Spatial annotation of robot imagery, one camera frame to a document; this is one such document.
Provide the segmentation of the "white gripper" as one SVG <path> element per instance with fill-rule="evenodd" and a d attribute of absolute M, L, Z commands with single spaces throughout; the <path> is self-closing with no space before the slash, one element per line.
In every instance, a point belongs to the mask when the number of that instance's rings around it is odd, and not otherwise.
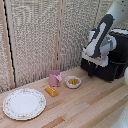
<path fill-rule="evenodd" d="M 86 54 L 85 51 L 83 51 L 82 52 L 82 58 L 86 59 L 89 62 L 93 62 L 96 65 L 102 66 L 102 67 L 105 67 L 105 66 L 108 65 L 108 57 L 105 57 L 105 58 L 92 58 L 92 57 L 89 57 Z"/>

